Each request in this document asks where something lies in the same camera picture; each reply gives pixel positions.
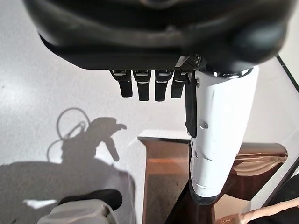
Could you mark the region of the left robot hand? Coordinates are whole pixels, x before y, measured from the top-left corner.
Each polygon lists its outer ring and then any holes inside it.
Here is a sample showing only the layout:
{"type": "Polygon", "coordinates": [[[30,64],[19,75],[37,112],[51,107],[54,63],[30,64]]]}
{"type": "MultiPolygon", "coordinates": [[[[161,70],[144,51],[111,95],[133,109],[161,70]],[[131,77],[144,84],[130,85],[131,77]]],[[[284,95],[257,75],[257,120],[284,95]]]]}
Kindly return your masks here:
{"type": "Polygon", "coordinates": [[[109,70],[123,97],[185,87],[189,188],[212,204],[245,134],[258,65],[282,48],[294,0],[26,0],[44,45],[87,70],[109,70]]]}

